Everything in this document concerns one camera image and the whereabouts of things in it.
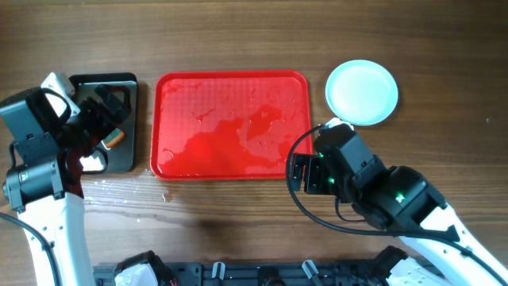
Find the green orange sponge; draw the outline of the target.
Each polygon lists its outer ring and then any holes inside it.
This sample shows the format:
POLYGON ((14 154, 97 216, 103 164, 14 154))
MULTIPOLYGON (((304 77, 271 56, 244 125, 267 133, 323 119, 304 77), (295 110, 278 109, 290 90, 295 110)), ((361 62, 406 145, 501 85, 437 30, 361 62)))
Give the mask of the green orange sponge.
POLYGON ((102 140, 102 144, 107 149, 112 149, 115 145, 121 142, 125 137, 125 133, 120 129, 115 129, 106 138, 102 140))

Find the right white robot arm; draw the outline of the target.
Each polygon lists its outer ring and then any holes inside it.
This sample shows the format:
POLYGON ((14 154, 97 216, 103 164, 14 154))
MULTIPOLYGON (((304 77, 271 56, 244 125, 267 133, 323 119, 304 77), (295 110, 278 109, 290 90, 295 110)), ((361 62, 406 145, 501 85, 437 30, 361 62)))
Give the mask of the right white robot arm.
POLYGON ((444 196, 411 168, 386 168, 370 152, 290 153, 286 181, 292 197, 303 186, 310 194, 333 195, 338 203, 350 204, 371 229, 334 225, 294 199, 313 221, 349 234, 399 238, 443 274, 428 277, 410 257, 391 259, 383 277, 389 285, 507 283, 506 267, 468 231, 444 196))

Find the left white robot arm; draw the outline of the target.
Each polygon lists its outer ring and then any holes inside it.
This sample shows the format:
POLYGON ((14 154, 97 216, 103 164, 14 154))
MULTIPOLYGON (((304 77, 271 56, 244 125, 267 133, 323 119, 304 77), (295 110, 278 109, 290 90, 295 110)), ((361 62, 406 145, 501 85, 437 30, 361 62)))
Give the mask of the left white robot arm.
POLYGON ((3 194, 16 212, 2 218, 25 231, 39 285, 95 283, 84 234, 81 158, 131 113, 130 90, 100 84, 74 114, 57 114, 48 100, 55 92, 34 87, 1 102, 1 116, 13 135, 10 155, 21 158, 6 173, 3 194))

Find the pale blue plate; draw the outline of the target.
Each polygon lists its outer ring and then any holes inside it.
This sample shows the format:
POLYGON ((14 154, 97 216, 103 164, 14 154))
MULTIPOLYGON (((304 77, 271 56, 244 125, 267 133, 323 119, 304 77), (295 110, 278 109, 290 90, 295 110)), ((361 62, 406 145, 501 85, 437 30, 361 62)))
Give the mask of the pale blue plate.
POLYGON ((373 126, 395 111, 398 85, 384 66, 370 60, 350 60, 330 73, 325 101, 337 118, 354 126, 373 126))

